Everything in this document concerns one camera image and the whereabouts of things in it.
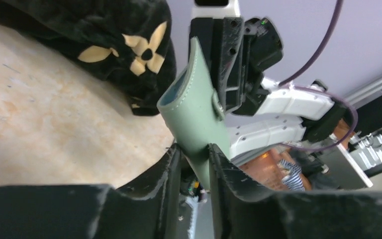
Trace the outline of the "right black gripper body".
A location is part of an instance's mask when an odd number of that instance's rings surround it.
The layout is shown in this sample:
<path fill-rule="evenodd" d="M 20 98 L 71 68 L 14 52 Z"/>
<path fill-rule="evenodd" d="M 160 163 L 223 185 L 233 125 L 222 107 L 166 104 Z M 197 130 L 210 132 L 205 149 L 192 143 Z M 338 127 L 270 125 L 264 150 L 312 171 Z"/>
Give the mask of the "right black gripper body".
<path fill-rule="evenodd" d="M 235 115 L 253 116 L 271 93 L 262 86 L 264 71 L 283 58 L 283 44 L 272 21 L 252 18 L 244 24 L 243 56 L 241 60 L 241 105 Z"/>

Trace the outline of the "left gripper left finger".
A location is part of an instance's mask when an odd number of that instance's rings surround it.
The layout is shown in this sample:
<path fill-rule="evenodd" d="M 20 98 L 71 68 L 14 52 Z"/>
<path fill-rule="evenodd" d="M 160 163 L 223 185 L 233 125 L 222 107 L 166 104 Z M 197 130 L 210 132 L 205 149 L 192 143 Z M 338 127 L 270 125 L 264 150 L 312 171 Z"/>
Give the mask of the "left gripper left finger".
<path fill-rule="evenodd" d="M 173 239 L 182 152 L 129 183 L 0 186 L 0 239 Z"/>

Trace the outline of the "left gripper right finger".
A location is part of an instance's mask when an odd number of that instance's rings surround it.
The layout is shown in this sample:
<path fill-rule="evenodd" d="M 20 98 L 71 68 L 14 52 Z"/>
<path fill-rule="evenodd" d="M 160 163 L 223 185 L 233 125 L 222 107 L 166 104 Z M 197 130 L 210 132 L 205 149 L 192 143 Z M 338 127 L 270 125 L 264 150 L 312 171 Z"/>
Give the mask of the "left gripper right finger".
<path fill-rule="evenodd" d="M 208 153 L 217 239 L 382 239 L 382 192 L 273 191 Z"/>

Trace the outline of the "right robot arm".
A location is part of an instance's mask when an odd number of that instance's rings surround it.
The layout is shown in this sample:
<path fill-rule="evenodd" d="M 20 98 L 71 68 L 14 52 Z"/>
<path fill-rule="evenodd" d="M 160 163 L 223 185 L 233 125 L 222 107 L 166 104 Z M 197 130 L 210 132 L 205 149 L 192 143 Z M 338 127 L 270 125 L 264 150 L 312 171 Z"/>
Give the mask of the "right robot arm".
<path fill-rule="evenodd" d="M 229 127 L 234 158 L 242 153 L 283 144 L 294 146 L 326 139 L 345 113 L 343 101 L 326 93 L 315 81 L 311 86 L 280 85 L 264 71 L 283 57 L 283 44 L 266 17 L 198 17 L 191 21 L 190 37 L 200 41 L 222 115 L 266 119 Z"/>

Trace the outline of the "green leather card holder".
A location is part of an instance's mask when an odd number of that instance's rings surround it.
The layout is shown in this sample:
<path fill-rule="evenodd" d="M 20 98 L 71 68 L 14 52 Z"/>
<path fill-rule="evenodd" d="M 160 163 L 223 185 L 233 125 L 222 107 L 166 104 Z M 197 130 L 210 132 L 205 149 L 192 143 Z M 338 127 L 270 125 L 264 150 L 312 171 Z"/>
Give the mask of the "green leather card holder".
<path fill-rule="evenodd" d="M 210 189 L 208 145 L 216 144 L 230 155 L 225 112 L 197 37 L 190 39 L 186 68 L 157 103 L 166 126 L 184 152 L 202 187 Z"/>

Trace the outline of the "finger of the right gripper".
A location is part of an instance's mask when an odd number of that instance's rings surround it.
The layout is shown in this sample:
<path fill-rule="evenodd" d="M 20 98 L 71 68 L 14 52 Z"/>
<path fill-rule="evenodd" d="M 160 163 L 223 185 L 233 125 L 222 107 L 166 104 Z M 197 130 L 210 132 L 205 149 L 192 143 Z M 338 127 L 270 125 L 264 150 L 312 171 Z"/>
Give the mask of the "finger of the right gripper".
<path fill-rule="evenodd" d="M 241 17 L 198 17 L 190 24 L 190 38 L 199 39 L 212 84 L 227 113 L 243 101 L 243 28 Z"/>

